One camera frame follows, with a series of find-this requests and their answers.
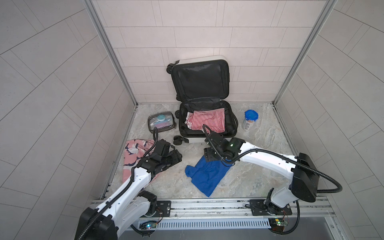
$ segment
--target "vent grille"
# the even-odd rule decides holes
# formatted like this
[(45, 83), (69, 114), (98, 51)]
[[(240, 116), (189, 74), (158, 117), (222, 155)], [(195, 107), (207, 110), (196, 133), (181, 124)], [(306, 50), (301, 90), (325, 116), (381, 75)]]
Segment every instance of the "vent grille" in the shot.
[(235, 228), (271, 228), (268, 219), (170, 219), (161, 221), (157, 229), (235, 229)]

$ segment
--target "blue lid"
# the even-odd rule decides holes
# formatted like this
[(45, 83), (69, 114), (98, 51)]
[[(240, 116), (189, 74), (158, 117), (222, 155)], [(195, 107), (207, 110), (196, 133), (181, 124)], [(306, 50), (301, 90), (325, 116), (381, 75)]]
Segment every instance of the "blue lid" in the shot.
[(245, 111), (245, 119), (256, 121), (259, 118), (259, 115), (254, 110), (247, 110)]
[(158, 119), (159, 121), (164, 121), (165, 118), (166, 118), (166, 116), (165, 116), (164, 114), (160, 114), (159, 116), (157, 116), (157, 119)]

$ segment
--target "suitcase lid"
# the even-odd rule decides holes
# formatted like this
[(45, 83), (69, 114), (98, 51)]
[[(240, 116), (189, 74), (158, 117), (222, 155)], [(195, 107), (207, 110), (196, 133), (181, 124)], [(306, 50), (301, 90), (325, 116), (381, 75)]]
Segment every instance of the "suitcase lid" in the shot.
[(178, 101), (198, 98), (225, 99), (229, 95), (229, 67), (224, 56), (179, 60), (170, 64)]

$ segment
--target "black suitcase lining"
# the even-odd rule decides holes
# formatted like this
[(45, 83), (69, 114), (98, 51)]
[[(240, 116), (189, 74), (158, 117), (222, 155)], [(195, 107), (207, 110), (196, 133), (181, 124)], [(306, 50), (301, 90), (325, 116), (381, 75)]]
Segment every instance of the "black suitcase lining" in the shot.
[(234, 137), (237, 133), (238, 121), (233, 114), (231, 106), (226, 101), (215, 101), (215, 99), (199, 99), (193, 101), (185, 101), (180, 104), (180, 117), (179, 117), (179, 130), (183, 137), (205, 137), (204, 133), (200, 130), (191, 130), (185, 124), (187, 113), (194, 111), (207, 111), (218, 108), (225, 109), (225, 131), (224, 137)]

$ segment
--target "clear toiletry bag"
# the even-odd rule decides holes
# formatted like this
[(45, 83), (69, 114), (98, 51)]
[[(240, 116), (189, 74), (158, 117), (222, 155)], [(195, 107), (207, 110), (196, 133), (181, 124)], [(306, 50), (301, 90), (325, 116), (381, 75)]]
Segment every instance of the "clear toiletry bag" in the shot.
[(148, 129), (153, 133), (157, 127), (159, 132), (174, 129), (176, 127), (175, 118), (171, 112), (162, 112), (148, 117)]

